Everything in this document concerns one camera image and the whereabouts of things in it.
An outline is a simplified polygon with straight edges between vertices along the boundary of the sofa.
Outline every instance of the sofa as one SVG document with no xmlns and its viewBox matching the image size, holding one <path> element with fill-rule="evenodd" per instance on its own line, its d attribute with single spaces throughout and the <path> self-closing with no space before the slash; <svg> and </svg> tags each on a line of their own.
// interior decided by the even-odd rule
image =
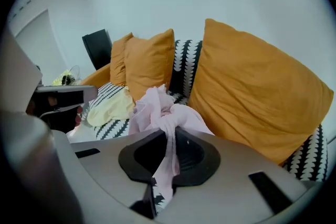
<svg viewBox="0 0 336 224">
<path fill-rule="evenodd" d="M 168 93 L 175 98 L 175 103 L 187 104 L 191 93 L 197 64 L 202 48 L 202 40 L 176 40 L 175 57 Z M 98 97 L 90 101 L 88 109 L 96 107 L 102 100 L 111 98 L 123 87 L 110 83 L 110 64 L 100 68 L 82 80 L 83 85 L 94 85 L 98 88 Z M 111 120 L 93 127 L 97 140 L 117 138 L 128 134 L 129 120 Z M 287 159 L 283 168 L 299 180 L 323 182 L 326 179 L 328 166 L 327 140 L 319 125 L 314 133 Z"/>
</svg>

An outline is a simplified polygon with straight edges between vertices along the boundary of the pink cloth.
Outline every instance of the pink cloth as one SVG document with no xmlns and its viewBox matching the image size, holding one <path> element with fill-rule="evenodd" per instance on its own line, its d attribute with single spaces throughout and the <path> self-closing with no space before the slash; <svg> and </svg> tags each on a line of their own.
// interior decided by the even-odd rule
<svg viewBox="0 0 336 224">
<path fill-rule="evenodd" d="M 172 179 L 179 174 L 179 160 L 176 155 L 175 128 L 177 126 L 213 133 L 202 117 L 186 105 L 174 104 L 175 99 L 166 93 L 165 85 L 149 88 L 136 102 L 130 115 L 129 134 L 135 134 L 159 127 L 167 137 L 165 157 L 153 177 L 157 188 L 166 202 L 173 197 Z"/>
</svg>

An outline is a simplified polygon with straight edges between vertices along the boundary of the throw pillow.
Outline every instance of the throw pillow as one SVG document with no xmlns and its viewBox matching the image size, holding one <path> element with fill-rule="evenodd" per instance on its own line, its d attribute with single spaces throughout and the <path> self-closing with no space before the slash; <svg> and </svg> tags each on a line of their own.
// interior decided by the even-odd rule
<svg viewBox="0 0 336 224">
<path fill-rule="evenodd" d="M 166 84 L 169 89 L 174 55 L 172 29 L 151 39 L 130 38 L 125 48 L 126 84 L 134 101 L 150 87 Z"/>
<path fill-rule="evenodd" d="M 326 84 L 278 48 L 226 24 L 205 21 L 188 105 L 215 135 L 280 164 L 314 132 L 332 99 Z"/>
<path fill-rule="evenodd" d="M 126 86 L 125 72 L 125 46 L 126 42 L 133 37 L 132 33 L 113 42 L 110 63 L 110 82 L 117 86 Z"/>
</svg>

